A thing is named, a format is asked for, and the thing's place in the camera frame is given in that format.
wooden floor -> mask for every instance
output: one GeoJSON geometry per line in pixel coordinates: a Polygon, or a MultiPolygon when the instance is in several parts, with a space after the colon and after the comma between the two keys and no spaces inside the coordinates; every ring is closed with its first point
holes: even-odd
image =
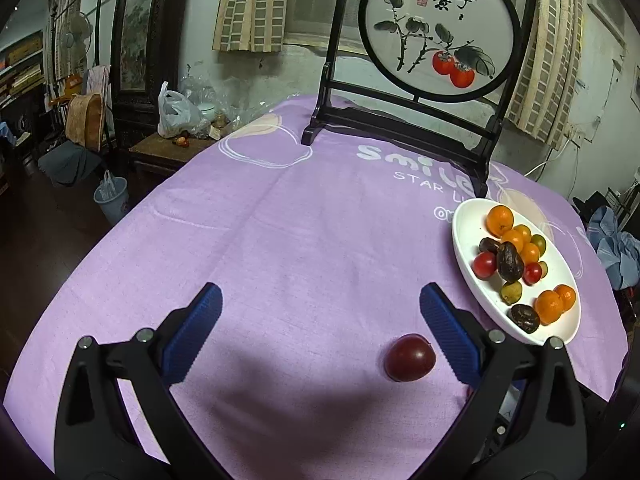
{"type": "MultiPolygon", "coordinates": [[[[93,201],[98,176],[53,187],[34,162],[0,196],[0,399],[41,314],[110,225],[93,201]]],[[[130,201],[142,197],[127,174],[130,201]]]]}

black wooden frame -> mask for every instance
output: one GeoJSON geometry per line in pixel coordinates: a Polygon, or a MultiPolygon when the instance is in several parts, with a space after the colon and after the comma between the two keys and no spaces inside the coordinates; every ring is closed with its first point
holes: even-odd
{"type": "MultiPolygon", "coordinates": [[[[510,15],[513,17],[515,12],[511,0],[503,0],[510,15]]],[[[471,179],[476,196],[484,197],[487,192],[486,180],[489,175],[489,160],[494,151],[498,138],[502,131],[504,116],[509,107],[509,102],[517,83],[520,69],[524,63],[526,55],[527,41],[531,33],[533,17],[536,7],[536,0],[526,0],[522,21],[520,22],[520,30],[514,29],[513,37],[513,53],[507,67],[506,81],[500,101],[495,108],[494,114],[489,118],[485,126],[472,123],[462,117],[450,114],[439,108],[434,108],[428,104],[421,103],[420,99],[425,98],[428,93],[415,88],[407,89],[408,85],[401,82],[398,84],[398,78],[389,78],[389,80],[400,88],[407,90],[414,98],[409,99],[388,92],[381,92],[373,88],[338,81],[334,79],[335,62],[338,55],[338,44],[340,40],[340,30],[342,28],[342,19],[347,0],[336,0],[334,19],[331,26],[331,34],[329,36],[329,45],[326,54],[326,61],[322,67],[320,78],[320,88],[318,92],[318,102],[316,109],[311,115],[309,125],[302,134],[302,144],[310,146],[316,135],[328,124],[348,126],[358,135],[370,135],[372,137],[382,138],[390,142],[412,150],[414,152],[423,153],[425,155],[434,156],[440,160],[451,162],[471,179]],[[347,107],[337,108],[331,104],[331,90],[340,90],[359,94],[373,99],[379,99],[405,108],[416,110],[445,122],[455,124],[465,130],[468,130],[481,137],[478,144],[471,150],[455,139],[439,134],[427,128],[421,128],[414,124],[410,124],[401,120],[397,120],[388,116],[382,116],[374,112],[363,110],[362,108],[347,107]]],[[[358,12],[358,21],[364,16],[366,0],[360,1],[358,12]]],[[[382,64],[376,59],[372,49],[367,49],[367,53],[372,62],[380,70],[382,64]]],[[[386,69],[381,70],[385,77],[388,77],[386,69]]],[[[492,84],[485,86],[482,95],[492,91],[492,84]]],[[[470,92],[463,99],[456,99],[456,96],[448,96],[440,98],[443,102],[459,102],[461,100],[471,100],[481,97],[476,95],[477,92],[470,92]]]]}
{"type": "Polygon", "coordinates": [[[116,1],[111,39],[111,90],[116,143],[128,150],[158,127],[158,94],[164,81],[178,84],[178,56],[186,0],[152,0],[146,35],[145,89],[120,89],[120,48],[126,0],[116,1]]]}

wooden side table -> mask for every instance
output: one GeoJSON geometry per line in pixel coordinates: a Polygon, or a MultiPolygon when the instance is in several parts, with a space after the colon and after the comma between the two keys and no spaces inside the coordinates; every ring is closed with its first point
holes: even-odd
{"type": "Polygon", "coordinates": [[[171,176],[194,156],[215,142],[213,139],[193,139],[190,137],[189,146],[181,148],[172,143],[170,139],[160,137],[156,132],[130,148],[129,156],[133,160],[140,180],[148,189],[145,173],[171,176]]]}

small fruit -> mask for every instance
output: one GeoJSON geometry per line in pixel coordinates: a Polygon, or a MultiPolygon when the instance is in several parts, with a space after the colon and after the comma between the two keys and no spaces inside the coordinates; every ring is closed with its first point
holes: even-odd
{"type": "Polygon", "coordinates": [[[480,280],[487,280],[494,275],[497,269],[497,261],[495,254],[490,252],[480,253],[474,259],[471,268],[474,270],[474,274],[480,280]]]}
{"type": "Polygon", "coordinates": [[[493,236],[501,237],[513,227],[513,213],[505,205],[497,205],[491,208],[486,216],[486,228],[493,236]]]}
{"type": "Polygon", "coordinates": [[[520,251],[520,257],[522,261],[527,266],[532,264],[540,259],[540,250],[536,244],[532,244],[531,242],[524,244],[524,247],[520,251]]]}
{"type": "Polygon", "coordinates": [[[562,305],[564,305],[564,312],[569,310],[575,304],[575,290],[573,290],[569,285],[558,285],[554,289],[560,296],[562,300],[562,305]]]}
{"type": "Polygon", "coordinates": [[[518,303],[509,309],[509,317],[527,334],[533,334],[540,326],[540,316],[529,305],[518,303]]]}
{"type": "Polygon", "coordinates": [[[507,283],[517,282],[524,272],[524,263],[511,242],[500,244],[498,254],[498,274],[507,283]]]}
{"type": "Polygon", "coordinates": [[[524,243],[529,243],[531,241],[531,229],[529,229],[526,225],[518,224],[513,229],[522,234],[524,243]]]}
{"type": "Polygon", "coordinates": [[[436,364],[436,354],[420,334],[406,334],[397,339],[386,352],[386,374],[395,381],[417,381],[436,364]]]}
{"type": "Polygon", "coordinates": [[[522,297],[522,284],[520,282],[505,283],[500,290],[500,297],[507,305],[518,303],[522,297]]]}
{"type": "Polygon", "coordinates": [[[536,244],[538,246],[538,250],[540,251],[540,257],[546,251],[546,240],[541,235],[533,235],[531,237],[531,243],[536,244]]]}
{"type": "Polygon", "coordinates": [[[489,237],[480,240],[480,244],[478,245],[478,249],[480,249],[481,253],[490,252],[497,254],[498,247],[500,247],[500,242],[489,237]]]}
{"type": "Polygon", "coordinates": [[[188,148],[189,139],[187,139],[186,137],[178,137],[177,139],[175,139],[174,144],[176,146],[180,146],[181,148],[188,148]]]}
{"type": "Polygon", "coordinates": [[[518,252],[520,252],[524,247],[524,238],[522,237],[522,234],[515,229],[505,232],[505,234],[500,237],[500,243],[503,244],[505,242],[511,242],[515,245],[518,252]]]}
{"type": "Polygon", "coordinates": [[[476,78],[476,72],[472,68],[456,63],[449,73],[449,78],[451,79],[453,86],[457,88],[466,88],[471,85],[476,78]]]}
{"type": "Polygon", "coordinates": [[[542,279],[542,267],[539,263],[533,262],[524,268],[522,279],[527,285],[533,285],[542,279]]]}
{"type": "Polygon", "coordinates": [[[545,290],[536,299],[534,306],[540,316],[540,323],[543,325],[557,321],[564,312],[564,304],[558,294],[552,290],[545,290]]]}
{"type": "Polygon", "coordinates": [[[454,59],[453,56],[449,52],[444,52],[440,50],[433,54],[433,59],[431,60],[431,64],[433,65],[433,69],[440,75],[449,75],[453,70],[454,59]]]}

plastic bag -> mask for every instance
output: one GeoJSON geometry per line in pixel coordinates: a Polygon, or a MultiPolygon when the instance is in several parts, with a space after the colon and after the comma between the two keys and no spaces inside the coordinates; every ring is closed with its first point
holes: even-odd
{"type": "Polygon", "coordinates": [[[158,96],[160,123],[158,133],[165,139],[178,136],[183,131],[196,136],[199,132],[209,131],[209,121],[202,112],[180,92],[168,90],[169,83],[162,83],[158,96]]]}
{"type": "Polygon", "coordinates": [[[116,197],[116,185],[113,182],[111,171],[107,170],[104,172],[104,178],[100,186],[98,186],[98,191],[100,192],[102,200],[111,200],[116,197]]]}
{"type": "Polygon", "coordinates": [[[201,65],[202,62],[199,61],[194,63],[193,67],[187,65],[186,75],[180,80],[178,89],[212,125],[216,122],[216,116],[221,113],[224,115],[225,122],[228,123],[227,127],[223,130],[212,127],[207,131],[209,137],[215,140],[261,117],[284,99],[298,95],[295,93],[275,96],[273,100],[260,101],[256,105],[250,105],[254,88],[248,80],[241,80],[237,77],[217,80],[210,76],[201,65]]]}

